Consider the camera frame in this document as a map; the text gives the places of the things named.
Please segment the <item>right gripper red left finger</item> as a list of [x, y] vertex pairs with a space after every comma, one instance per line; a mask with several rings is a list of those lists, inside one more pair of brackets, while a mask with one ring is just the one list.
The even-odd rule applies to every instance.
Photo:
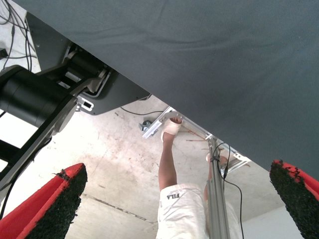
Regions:
[[76, 217], [87, 183], [84, 163], [72, 165], [43, 185], [0, 221], [2, 239], [63, 239]]

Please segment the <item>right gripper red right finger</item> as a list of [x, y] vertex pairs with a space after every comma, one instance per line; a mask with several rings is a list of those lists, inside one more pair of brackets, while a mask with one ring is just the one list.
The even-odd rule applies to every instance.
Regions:
[[305, 239], [319, 237], [319, 181], [302, 169], [274, 160], [270, 180]]

